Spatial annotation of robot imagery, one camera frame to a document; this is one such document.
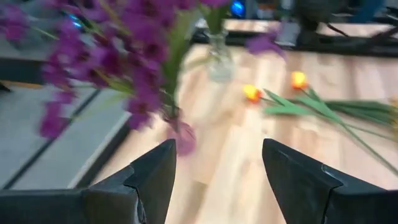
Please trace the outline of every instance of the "orange tulip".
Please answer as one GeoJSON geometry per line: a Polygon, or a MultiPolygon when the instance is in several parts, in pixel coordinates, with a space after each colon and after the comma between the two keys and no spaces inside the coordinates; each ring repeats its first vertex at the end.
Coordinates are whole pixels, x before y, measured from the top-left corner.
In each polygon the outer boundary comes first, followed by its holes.
{"type": "Polygon", "coordinates": [[[243,92],[246,98],[252,103],[257,103],[258,101],[260,101],[262,96],[261,91],[254,85],[244,85],[243,92]]]}
{"type": "Polygon", "coordinates": [[[292,86],[296,90],[302,90],[307,87],[307,78],[303,72],[292,72],[292,86]]]}

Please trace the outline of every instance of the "wooden tabletop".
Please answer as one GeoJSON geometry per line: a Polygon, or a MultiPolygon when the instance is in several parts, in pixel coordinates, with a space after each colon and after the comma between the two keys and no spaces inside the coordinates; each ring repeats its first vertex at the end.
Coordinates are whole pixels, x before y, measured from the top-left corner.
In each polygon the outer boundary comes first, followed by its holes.
{"type": "MultiPolygon", "coordinates": [[[[228,21],[228,29],[264,30],[267,22],[228,21]]],[[[379,25],[336,25],[351,35],[369,35],[379,25]]],[[[187,62],[206,54],[196,45],[187,62]]],[[[168,224],[279,224],[285,223],[267,181],[261,159],[262,140],[274,138],[306,155],[386,189],[398,189],[398,178],[335,126],[318,118],[264,116],[260,107],[246,103],[242,85],[251,83],[291,97],[290,73],[301,70],[324,98],[385,99],[398,95],[398,63],[394,59],[344,57],[287,52],[249,55],[231,47],[236,69],[231,83],[211,82],[205,67],[181,75],[180,106],[194,128],[197,150],[179,157],[168,224]]],[[[385,133],[370,124],[351,121],[385,133]]],[[[156,118],[154,128],[132,131],[104,167],[99,181],[137,159],[165,139],[166,124],[156,118]]],[[[394,143],[358,133],[392,164],[398,164],[394,143]]]]}

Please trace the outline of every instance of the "light wood surface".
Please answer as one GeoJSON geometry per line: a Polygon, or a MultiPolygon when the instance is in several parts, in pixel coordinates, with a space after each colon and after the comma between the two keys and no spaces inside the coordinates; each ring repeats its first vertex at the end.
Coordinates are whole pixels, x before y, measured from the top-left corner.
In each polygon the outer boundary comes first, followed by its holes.
{"type": "MultiPolygon", "coordinates": [[[[239,30],[261,31],[267,26],[267,22],[258,21],[227,23],[228,29],[239,30]]],[[[386,28],[336,26],[351,35],[369,35],[386,28]]],[[[274,138],[372,184],[398,189],[398,178],[340,129],[317,118],[264,116],[258,105],[245,102],[242,93],[242,85],[251,83],[291,97],[295,93],[290,88],[290,73],[301,70],[324,98],[384,99],[398,95],[396,60],[287,52],[285,62],[275,54],[255,57],[237,47],[231,47],[231,51],[236,66],[231,83],[209,81],[204,66],[180,77],[180,106],[185,121],[195,128],[198,144],[194,154],[178,158],[167,224],[285,223],[261,159],[264,138],[274,138]]],[[[196,45],[187,62],[205,54],[206,46],[196,45]]],[[[386,132],[370,124],[351,123],[386,132]]],[[[96,181],[162,142],[165,128],[166,124],[156,117],[152,129],[131,132],[96,181]]],[[[394,143],[359,134],[388,161],[398,164],[394,143]]]]}

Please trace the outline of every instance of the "wooden table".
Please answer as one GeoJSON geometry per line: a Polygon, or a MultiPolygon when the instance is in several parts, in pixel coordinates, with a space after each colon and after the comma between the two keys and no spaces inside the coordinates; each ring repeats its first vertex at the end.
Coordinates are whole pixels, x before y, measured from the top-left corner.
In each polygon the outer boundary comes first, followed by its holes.
{"type": "MultiPolygon", "coordinates": [[[[264,30],[267,22],[228,21],[227,26],[228,29],[264,30]]],[[[385,29],[379,25],[336,26],[351,35],[369,35],[385,29]]],[[[231,47],[231,50],[236,63],[233,82],[209,81],[204,67],[181,76],[180,105],[185,120],[195,127],[198,145],[193,155],[178,158],[166,223],[285,223],[261,159],[262,140],[267,136],[372,184],[398,188],[398,178],[338,128],[312,117],[264,116],[260,107],[244,101],[242,93],[242,84],[251,83],[291,97],[294,92],[290,88],[290,73],[301,70],[324,98],[397,96],[396,60],[287,52],[285,62],[275,54],[255,57],[242,48],[231,47]]],[[[205,54],[205,45],[194,46],[187,61],[205,54]]],[[[351,123],[377,131],[370,124],[351,123]]],[[[97,181],[158,145],[165,139],[165,127],[157,118],[153,129],[131,132],[97,181]]],[[[394,143],[359,134],[391,163],[398,164],[394,143]]]]}

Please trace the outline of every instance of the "black machine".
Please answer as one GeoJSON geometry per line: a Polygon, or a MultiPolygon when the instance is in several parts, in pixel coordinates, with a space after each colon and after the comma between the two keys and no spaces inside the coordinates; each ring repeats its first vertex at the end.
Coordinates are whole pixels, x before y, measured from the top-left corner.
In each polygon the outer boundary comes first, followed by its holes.
{"type": "Polygon", "coordinates": [[[2,190],[2,224],[163,224],[176,165],[175,141],[83,189],[2,190]]]}
{"type": "MultiPolygon", "coordinates": [[[[370,37],[349,36],[329,24],[333,13],[340,12],[345,0],[296,0],[291,9],[286,9],[281,20],[284,26],[275,42],[285,50],[318,52],[326,54],[398,57],[398,9],[387,7],[385,17],[390,27],[370,37]],[[323,35],[318,31],[328,26],[337,35],[323,35]]],[[[193,35],[196,43],[207,43],[203,29],[193,35]]],[[[246,41],[259,35],[258,32],[230,31],[227,45],[244,46],[246,41]]]]}
{"type": "Polygon", "coordinates": [[[384,190],[275,140],[262,145],[268,181],[287,224],[395,224],[398,190],[384,190]]]}

